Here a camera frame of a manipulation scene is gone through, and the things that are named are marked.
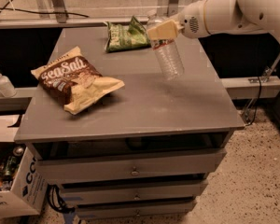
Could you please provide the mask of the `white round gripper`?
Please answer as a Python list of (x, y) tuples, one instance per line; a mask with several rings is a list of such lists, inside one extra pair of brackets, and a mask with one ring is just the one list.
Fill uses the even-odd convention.
[(150, 40), (175, 39), (181, 34), (187, 38), (209, 36), (205, 25), (204, 6), (206, 1), (198, 1), (184, 7), (172, 16), (172, 20), (164, 21), (147, 29)]

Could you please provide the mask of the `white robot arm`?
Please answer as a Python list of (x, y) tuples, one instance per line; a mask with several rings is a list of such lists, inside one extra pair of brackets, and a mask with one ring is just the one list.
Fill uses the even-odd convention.
[(280, 0), (200, 0), (147, 29), (152, 40), (268, 33), (280, 45)]

